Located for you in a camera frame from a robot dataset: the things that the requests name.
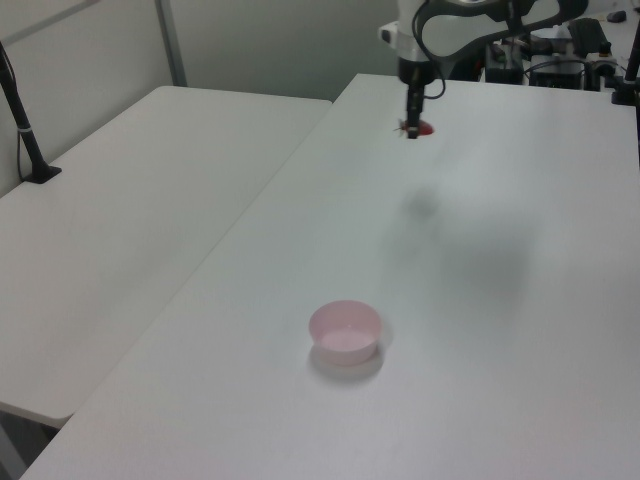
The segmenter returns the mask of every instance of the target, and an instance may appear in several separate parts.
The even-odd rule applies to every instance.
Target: white table
[[[451,82],[409,141],[405,93],[356,77],[24,480],[635,478],[634,110]],[[310,354],[341,298],[354,370]]]
[[[329,102],[163,87],[0,200],[0,410],[59,427]]]

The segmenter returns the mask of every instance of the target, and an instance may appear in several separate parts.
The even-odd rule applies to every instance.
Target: plastic bowl
[[[342,366],[358,365],[376,351],[382,322],[366,303],[340,300],[320,307],[311,316],[309,333],[319,356]]]

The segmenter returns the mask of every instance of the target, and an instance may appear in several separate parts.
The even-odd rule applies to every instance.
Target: red object
[[[407,131],[407,122],[402,122],[402,125],[400,126],[400,128],[402,129],[403,132]],[[424,135],[431,135],[433,132],[435,132],[435,129],[427,122],[420,120],[420,133],[419,133],[419,137],[422,137]]]

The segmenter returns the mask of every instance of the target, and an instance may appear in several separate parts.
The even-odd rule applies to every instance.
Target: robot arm
[[[588,0],[398,0],[398,22],[381,38],[398,52],[398,76],[408,85],[407,134],[417,138],[424,88],[438,64],[465,57],[495,40],[559,25],[582,15]]]

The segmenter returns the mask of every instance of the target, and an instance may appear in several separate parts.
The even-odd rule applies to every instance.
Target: black cable
[[[418,17],[422,13],[422,10],[424,8],[426,8],[428,5],[429,5],[429,0],[425,0],[425,2],[422,5],[420,5],[420,8],[418,8],[418,10],[416,10],[416,14],[413,16],[413,21],[411,22],[411,30],[412,30],[412,33],[413,33],[413,38],[418,43],[418,46],[420,47],[420,50],[422,50],[422,53],[424,53],[424,55],[429,59],[429,61],[434,64],[434,66],[436,68],[436,73],[438,74],[438,76],[440,77],[440,80],[442,81],[442,91],[438,95],[435,95],[433,97],[425,95],[424,98],[426,98],[427,100],[437,100],[437,99],[441,98],[444,95],[444,93],[447,91],[447,81],[445,80],[444,75],[442,74],[442,70],[440,69],[440,65],[433,58],[433,55],[431,55],[431,52],[429,52],[429,50],[427,50],[427,47],[425,46],[424,42],[422,41],[422,36],[418,35]]]
[[[18,163],[18,177],[20,177],[20,181],[24,182],[24,177],[22,176],[22,167],[20,166],[20,132],[18,132],[18,146],[16,148],[17,154],[17,163]]]
[[[15,85],[16,72],[13,71],[13,65],[11,65],[11,60],[9,60],[9,55],[7,55],[7,52],[4,50],[4,46],[2,45],[2,43],[0,43],[0,53],[2,54],[2,58],[4,58],[5,62],[7,62],[7,65],[9,66],[9,71],[11,72],[11,79],[13,80],[13,84]]]
[[[13,81],[13,84],[16,84],[16,72],[13,70],[13,65],[11,65],[11,60],[9,60],[9,55],[7,55],[7,52],[4,49],[4,46],[2,45],[2,43],[0,43],[0,55],[2,55],[2,58],[4,59],[4,61],[6,62],[7,66],[9,67],[9,72],[11,72],[11,80]],[[20,165],[20,131],[16,132],[16,137],[17,137],[17,142],[16,142],[16,164],[18,166],[18,177],[20,177],[20,181],[24,182],[24,177],[22,176],[22,166]]]
[[[585,62],[584,60],[551,60],[551,61],[548,61],[548,62],[538,63],[537,65],[529,67],[523,73],[525,75],[527,75],[528,73],[531,73],[534,70],[538,70],[539,68],[550,67],[552,65],[561,65],[563,63],[579,63],[583,67],[586,67],[586,65],[587,65],[587,62]]]
[[[529,77],[529,73],[531,73],[531,72],[533,72],[535,70],[538,70],[539,68],[550,67],[552,65],[560,65],[560,64],[563,64],[563,63],[579,63],[579,64],[581,64],[583,66],[583,70],[581,72],[582,75],[585,74],[587,68],[589,67],[589,62],[585,62],[584,60],[577,60],[577,59],[575,59],[575,60],[550,60],[548,62],[538,63],[537,65],[529,67],[523,73],[524,73],[525,77],[530,78]],[[604,65],[616,66],[616,67],[620,67],[625,72],[627,71],[626,68],[624,68],[622,65],[620,65],[620,64],[618,64],[616,62],[608,62],[606,60],[597,60],[597,61],[595,61],[593,63],[594,63],[594,65],[603,65],[604,64]]]

